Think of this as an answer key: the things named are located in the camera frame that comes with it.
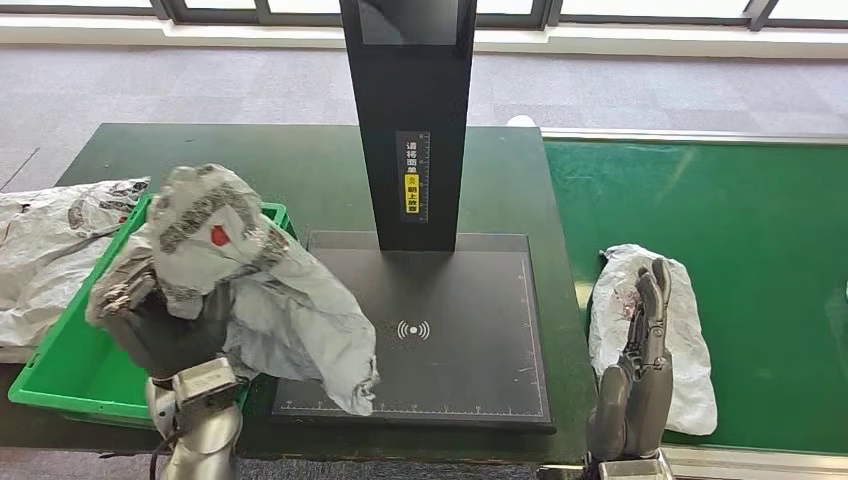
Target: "robotic hand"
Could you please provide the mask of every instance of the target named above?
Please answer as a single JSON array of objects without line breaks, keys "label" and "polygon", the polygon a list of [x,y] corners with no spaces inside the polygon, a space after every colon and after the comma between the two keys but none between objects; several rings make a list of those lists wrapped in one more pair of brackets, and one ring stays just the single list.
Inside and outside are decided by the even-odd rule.
[{"label": "robotic hand", "polygon": [[660,451],[673,387],[665,346],[671,274],[658,258],[636,280],[639,305],[618,364],[601,378],[587,422],[590,476],[602,479],[673,478]]},{"label": "robotic hand", "polygon": [[228,287],[206,296],[197,319],[184,320],[168,313],[150,257],[128,259],[100,284],[89,302],[97,323],[150,376],[147,406],[164,437],[151,458],[150,478],[156,476],[158,453],[174,442],[163,478],[235,478],[234,447],[242,426],[235,399],[241,383],[221,354]]}]

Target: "black cable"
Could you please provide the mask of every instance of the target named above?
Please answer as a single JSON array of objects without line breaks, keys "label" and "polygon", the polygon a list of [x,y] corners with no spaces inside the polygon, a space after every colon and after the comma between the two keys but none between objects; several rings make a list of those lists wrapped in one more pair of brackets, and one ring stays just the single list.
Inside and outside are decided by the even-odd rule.
[{"label": "black cable", "polygon": [[150,480],[156,480],[156,463],[159,460],[159,454],[165,450],[165,447],[171,445],[176,442],[178,438],[180,438],[182,432],[179,430],[174,430],[170,435],[165,437],[159,445],[156,446],[156,450],[153,450],[153,454],[150,455]]}]

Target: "windowsill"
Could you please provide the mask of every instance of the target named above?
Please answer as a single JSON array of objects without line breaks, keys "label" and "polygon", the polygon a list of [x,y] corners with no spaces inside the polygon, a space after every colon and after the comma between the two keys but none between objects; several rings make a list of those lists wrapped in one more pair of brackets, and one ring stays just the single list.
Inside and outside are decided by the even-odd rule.
[{"label": "windowsill", "polygon": [[[0,43],[344,48],[340,28],[188,26],[149,17],[0,15]],[[848,32],[743,27],[561,24],[478,30],[488,52],[753,58],[848,58]]]}]

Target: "white plastic wrap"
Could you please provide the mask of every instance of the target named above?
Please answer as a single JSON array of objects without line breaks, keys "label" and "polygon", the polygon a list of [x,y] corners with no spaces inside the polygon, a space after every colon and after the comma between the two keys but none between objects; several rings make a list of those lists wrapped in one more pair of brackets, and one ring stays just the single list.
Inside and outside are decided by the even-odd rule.
[{"label": "white plastic wrap", "polygon": [[0,194],[0,362],[26,362],[147,179]]},{"label": "white plastic wrap", "polygon": [[177,168],[134,236],[145,239],[121,258],[145,255],[149,244],[173,316],[196,319],[203,296],[230,283],[223,350],[239,374],[318,380],[346,412],[371,414],[374,327],[353,294],[262,214],[259,196],[235,173]]},{"label": "white plastic wrap", "polygon": [[[640,268],[650,270],[658,254],[638,245],[617,245],[601,252],[607,264],[592,292],[589,355],[598,378],[618,362],[627,342],[630,317],[639,298],[635,281]],[[709,435],[718,423],[710,381],[710,352],[701,335],[698,304],[686,267],[669,259],[671,299],[666,346],[674,365],[674,392],[666,428],[689,435]]]}]

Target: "label sticker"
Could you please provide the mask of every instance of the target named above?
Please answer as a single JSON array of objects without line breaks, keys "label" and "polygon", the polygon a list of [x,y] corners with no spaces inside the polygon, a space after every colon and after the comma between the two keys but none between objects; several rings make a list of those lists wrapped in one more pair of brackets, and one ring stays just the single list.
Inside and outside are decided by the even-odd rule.
[{"label": "label sticker", "polygon": [[397,154],[401,221],[427,223],[430,132],[397,132]]},{"label": "label sticker", "polygon": [[418,213],[418,174],[407,173],[403,183],[406,185],[406,213]]}]

